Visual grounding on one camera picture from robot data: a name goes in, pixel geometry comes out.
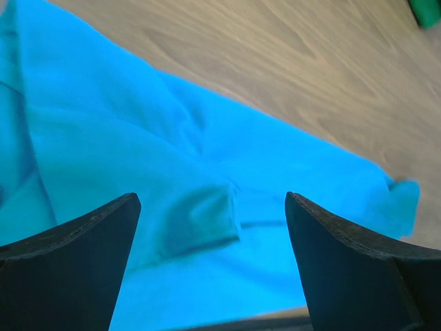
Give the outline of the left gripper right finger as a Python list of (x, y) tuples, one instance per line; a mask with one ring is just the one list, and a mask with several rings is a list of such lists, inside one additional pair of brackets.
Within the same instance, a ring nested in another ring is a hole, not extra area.
[(439, 330), (440, 251), (289, 193), (285, 214), (315, 330)]

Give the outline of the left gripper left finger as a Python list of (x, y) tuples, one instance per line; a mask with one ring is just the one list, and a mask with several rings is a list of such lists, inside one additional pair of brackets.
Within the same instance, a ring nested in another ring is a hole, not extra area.
[(108, 330), (141, 213), (136, 194), (1, 247), (2, 330)]

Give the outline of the teal t shirt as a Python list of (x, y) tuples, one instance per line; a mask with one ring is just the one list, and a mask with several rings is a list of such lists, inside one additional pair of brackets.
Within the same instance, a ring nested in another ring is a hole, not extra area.
[(420, 189), (375, 163), (153, 68), (47, 1), (1, 4), (1, 243), (122, 194), (142, 210), (113, 330), (305, 304), (285, 196), (394, 239)]

